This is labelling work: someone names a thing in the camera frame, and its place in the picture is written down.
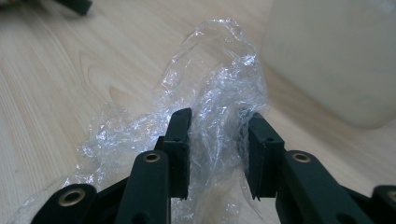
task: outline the transparent plastic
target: transparent plastic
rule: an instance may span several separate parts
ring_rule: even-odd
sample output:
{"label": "transparent plastic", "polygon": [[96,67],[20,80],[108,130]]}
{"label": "transparent plastic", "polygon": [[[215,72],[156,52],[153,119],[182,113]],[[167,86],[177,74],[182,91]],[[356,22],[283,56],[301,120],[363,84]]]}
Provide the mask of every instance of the transparent plastic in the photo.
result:
{"label": "transparent plastic", "polygon": [[156,113],[132,116],[106,104],[78,148],[77,170],[29,199],[8,223],[28,223],[56,190],[88,183],[98,190],[128,176],[134,158],[154,148],[173,112],[190,107],[191,180],[188,200],[172,200],[172,223],[238,223],[254,205],[244,175],[244,126],[264,112],[267,92],[256,51],[231,19],[204,21],[181,45],[153,91]]}

